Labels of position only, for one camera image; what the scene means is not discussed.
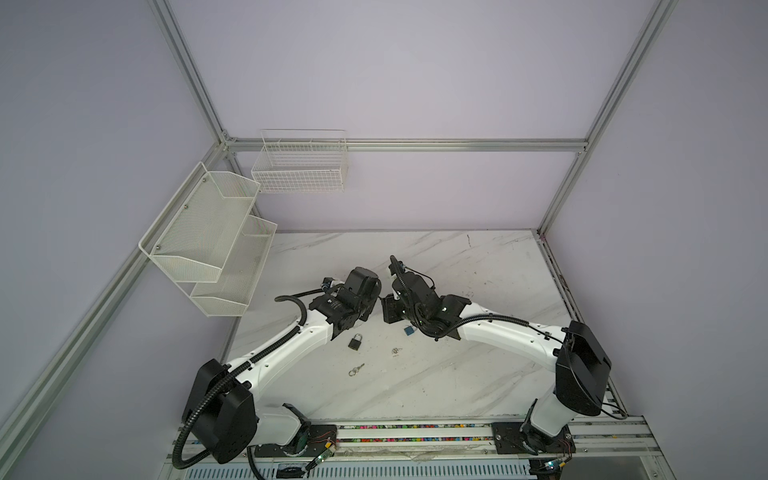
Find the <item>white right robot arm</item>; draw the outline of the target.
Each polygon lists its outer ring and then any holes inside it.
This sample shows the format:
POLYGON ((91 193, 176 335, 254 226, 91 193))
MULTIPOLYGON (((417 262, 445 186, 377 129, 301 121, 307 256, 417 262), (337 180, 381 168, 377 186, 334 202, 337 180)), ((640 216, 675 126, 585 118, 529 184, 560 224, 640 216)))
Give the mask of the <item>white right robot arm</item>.
POLYGON ((553 375, 549 390, 533 400, 520 426, 526 451, 545 451, 579 415, 603 413, 612 362, 586 324, 532 323, 493 312, 466 297, 440 296, 428 277, 399 264, 390 272, 393 292, 382 299, 387 323, 406 320, 436 342, 452 338, 487 344, 522 356, 553 375))

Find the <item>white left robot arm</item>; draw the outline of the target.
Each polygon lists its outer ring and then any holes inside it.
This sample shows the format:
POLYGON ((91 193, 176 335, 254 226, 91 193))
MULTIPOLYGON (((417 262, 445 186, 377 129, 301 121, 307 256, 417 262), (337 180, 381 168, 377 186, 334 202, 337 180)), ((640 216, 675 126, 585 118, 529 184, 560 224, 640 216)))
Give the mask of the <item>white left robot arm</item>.
POLYGON ((299 308, 299 319, 242 357, 211 359, 198 369, 171 452, 173 467, 185 470, 208 457, 227 463, 247 450, 260 428, 275 444, 302 445, 309 421, 288 404, 261 417, 258 401, 309 353, 367 321, 381 288, 376 273, 356 267, 343 282, 328 277, 318 289, 277 296, 277 303, 299 308))

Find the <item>black padlock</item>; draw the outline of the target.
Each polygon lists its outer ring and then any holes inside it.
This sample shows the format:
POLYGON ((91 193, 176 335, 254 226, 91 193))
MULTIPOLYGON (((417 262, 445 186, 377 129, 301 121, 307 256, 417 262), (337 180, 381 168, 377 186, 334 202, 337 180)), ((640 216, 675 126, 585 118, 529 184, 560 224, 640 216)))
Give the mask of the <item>black padlock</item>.
POLYGON ((361 334, 355 334, 348 343, 348 348, 353 351, 358 351, 362 345, 363 337, 361 334))

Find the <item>white mesh two-tier shelf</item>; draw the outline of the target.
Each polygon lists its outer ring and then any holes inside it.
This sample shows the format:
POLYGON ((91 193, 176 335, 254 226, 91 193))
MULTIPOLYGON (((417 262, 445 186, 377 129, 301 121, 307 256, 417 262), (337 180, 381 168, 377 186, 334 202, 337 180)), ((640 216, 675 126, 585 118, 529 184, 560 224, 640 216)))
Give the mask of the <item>white mesh two-tier shelf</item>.
POLYGON ((138 243, 207 317, 241 317, 277 225, 255 214, 258 182, 198 163, 138 243))

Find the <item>white ventilated cover strip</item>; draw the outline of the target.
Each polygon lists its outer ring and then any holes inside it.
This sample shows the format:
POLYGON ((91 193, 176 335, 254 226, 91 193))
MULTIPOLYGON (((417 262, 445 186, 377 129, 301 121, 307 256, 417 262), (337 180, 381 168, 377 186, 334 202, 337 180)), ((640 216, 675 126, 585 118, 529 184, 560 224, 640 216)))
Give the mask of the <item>white ventilated cover strip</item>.
MULTIPOLYGON (((168 479, 255 479, 247 462, 199 464, 168 479)), ((307 479, 536 479, 524 460, 329 461, 307 479)))

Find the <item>aluminium table edge rail right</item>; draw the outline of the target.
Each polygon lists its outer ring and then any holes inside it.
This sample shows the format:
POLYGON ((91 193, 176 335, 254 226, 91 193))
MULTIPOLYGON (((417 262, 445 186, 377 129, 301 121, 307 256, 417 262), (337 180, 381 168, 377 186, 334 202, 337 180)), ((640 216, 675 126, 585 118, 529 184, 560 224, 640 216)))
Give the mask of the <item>aluminium table edge rail right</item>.
POLYGON ((583 315, 575 301, 573 293, 563 275, 562 269, 560 268, 551 247, 549 246, 547 239, 538 230, 534 230, 533 234, 571 319, 573 321, 583 323, 583 315))

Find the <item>aluminium frame horizontal back bar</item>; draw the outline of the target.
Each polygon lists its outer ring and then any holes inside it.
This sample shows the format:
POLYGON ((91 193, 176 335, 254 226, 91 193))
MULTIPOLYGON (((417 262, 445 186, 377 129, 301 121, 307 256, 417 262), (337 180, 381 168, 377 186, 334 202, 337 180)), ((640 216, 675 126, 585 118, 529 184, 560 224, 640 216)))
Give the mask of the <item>aluminium frame horizontal back bar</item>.
POLYGON ((349 152, 581 152, 588 146, 586 139, 278 139, 236 138, 228 142, 236 152, 259 151, 264 145, 279 147, 346 147, 349 152))

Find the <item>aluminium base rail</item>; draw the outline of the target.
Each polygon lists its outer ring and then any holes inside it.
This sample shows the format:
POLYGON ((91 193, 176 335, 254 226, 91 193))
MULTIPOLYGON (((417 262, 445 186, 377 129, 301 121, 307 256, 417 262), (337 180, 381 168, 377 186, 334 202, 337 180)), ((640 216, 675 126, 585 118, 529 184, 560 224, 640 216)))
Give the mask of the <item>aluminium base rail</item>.
MULTIPOLYGON (((306 449, 289 456, 278 447, 251 447, 220 464, 247 462, 255 479, 307 479, 329 461, 524 460, 536 479, 672 479, 674 473, 641 417, 579 417, 545 451, 522 447, 514 417, 323 423, 310 431, 306 449)), ((165 463, 160 476, 177 470, 165 463)))

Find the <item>aluminium frame post back left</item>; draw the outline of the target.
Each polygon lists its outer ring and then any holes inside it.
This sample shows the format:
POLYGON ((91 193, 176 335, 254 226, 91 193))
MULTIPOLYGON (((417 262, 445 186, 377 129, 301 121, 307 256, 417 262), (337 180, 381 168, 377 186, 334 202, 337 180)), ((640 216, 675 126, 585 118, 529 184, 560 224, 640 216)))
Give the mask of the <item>aluminium frame post back left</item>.
POLYGON ((206 127, 218 143, 225 144, 228 141, 227 132, 199 72, 188 42, 184 38, 171 2, 166 0, 149 0, 148 5, 202 114, 206 127))

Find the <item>aluminium frame post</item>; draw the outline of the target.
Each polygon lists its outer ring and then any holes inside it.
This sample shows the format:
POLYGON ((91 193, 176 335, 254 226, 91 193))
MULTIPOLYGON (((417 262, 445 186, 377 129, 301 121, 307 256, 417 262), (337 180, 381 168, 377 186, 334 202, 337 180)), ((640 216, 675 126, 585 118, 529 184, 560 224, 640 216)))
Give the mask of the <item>aluminium frame post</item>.
POLYGON ((171 2, 166 0, 149 0, 148 5, 202 114, 206 127, 218 143, 225 144, 228 141, 227 132, 199 72, 188 42, 184 38, 171 2))
POLYGON ((580 175, 594 154, 611 120, 615 116, 621 102, 635 80, 643 62, 648 57, 654 43, 660 36, 677 4, 677 1, 672 0, 659 0, 654 2, 647 19, 644 21, 619 73, 588 130, 586 145, 575 154, 573 162, 558 187, 541 223, 536 229, 539 236, 546 236, 548 231, 554 225, 558 214, 562 210, 580 175))

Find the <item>aluminium frame left wall bar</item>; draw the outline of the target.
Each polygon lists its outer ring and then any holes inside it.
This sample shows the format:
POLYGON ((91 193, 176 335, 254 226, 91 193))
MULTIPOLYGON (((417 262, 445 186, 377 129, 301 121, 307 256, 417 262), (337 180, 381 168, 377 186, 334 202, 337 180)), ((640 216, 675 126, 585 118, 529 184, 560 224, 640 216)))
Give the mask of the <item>aluminium frame left wall bar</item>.
POLYGON ((169 185, 157 158, 1 176, 1 474, 22 461, 148 261, 108 255, 169 185))

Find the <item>aluminium frame post back right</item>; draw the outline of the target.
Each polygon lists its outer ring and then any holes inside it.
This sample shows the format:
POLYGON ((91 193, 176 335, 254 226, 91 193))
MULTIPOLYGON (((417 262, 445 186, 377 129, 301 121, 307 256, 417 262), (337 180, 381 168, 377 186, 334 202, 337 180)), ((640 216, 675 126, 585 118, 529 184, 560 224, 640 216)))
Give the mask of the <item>aluminium frame post back right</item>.
POLYGON ((558 214, 562 210, 580 175, 594 154, 611 120, 615 116, 621 102, 635 80, 643 62, 648 57, 654 43, 660 36, 677 4, 677 1, 672 0, 659 0, 654 2, 647 19, 644 21, 619 73, 588 130, 586 145, 575 154, 573 162, 558 187, 541 223, 536 229, 539 236, 546 236, 548 231, 554 225, 558 214))

